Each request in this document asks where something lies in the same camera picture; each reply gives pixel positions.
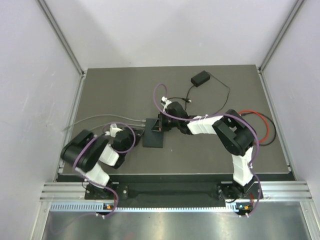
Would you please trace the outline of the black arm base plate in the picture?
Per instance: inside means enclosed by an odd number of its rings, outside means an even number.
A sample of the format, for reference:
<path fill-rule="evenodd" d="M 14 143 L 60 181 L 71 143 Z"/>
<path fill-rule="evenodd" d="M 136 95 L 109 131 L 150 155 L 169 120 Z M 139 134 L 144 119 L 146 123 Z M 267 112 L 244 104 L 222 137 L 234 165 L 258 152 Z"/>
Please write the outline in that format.
<path fill-rule="evenodd" d="M 111 188 L 121 200 L 137 196 L 208 196 L 210 199 L 240 200 L 263 197 L 254 177 L 245 186 L 226 174 L 112 174 Z"/>

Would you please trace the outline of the black network switch box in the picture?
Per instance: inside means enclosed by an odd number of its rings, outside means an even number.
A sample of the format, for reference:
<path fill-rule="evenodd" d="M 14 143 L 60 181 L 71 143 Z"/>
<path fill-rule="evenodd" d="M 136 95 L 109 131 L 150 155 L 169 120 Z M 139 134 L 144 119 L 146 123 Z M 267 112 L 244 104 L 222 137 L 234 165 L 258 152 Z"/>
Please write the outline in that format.
<path fill-rule="evenodd" d="M 164 147 L 164 133 L 152 131 L 151 128 L 156 122 L 156 118 L 147 118 L 144 127 L 144 134 L 142 137 L 142 146 L 144 148 L 158 148 Z"/>

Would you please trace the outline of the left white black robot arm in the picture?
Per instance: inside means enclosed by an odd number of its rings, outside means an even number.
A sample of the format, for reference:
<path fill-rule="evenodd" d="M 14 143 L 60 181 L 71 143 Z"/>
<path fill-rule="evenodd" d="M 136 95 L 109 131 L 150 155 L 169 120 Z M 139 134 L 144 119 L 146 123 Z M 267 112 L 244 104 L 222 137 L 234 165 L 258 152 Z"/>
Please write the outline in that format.
<path fill-rule="evenodd" d="M 101 134 L 84 129 L 62 148 L 60 159 L 106 199 L 113 194 L 114 187 L 102 164 L 118 169 L 143 134 L 144 129 L 132 128 L 121 122 L 106 124 Z"/>

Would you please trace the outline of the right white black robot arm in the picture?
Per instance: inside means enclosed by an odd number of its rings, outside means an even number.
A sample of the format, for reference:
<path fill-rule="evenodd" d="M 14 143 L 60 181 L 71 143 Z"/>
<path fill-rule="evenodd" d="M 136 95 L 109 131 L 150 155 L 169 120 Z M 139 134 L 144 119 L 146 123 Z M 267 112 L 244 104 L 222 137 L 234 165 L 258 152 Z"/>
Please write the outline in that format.
<path fill-rule="evenodd" d="M 173 128 L 185 135 L 216 135 L 225 149 L 231 154 L 233 181 L 218 185 L 218 194 L 227 203 L 245 198 L 254 184 L 253 153 L 258 139 L 255 130 L 233 109 L 223 115 L 189 115 L 177 101 L 166 97 L 161 100 L 163 110 L 157 116 L 153 132 L 164 133 Z"/>

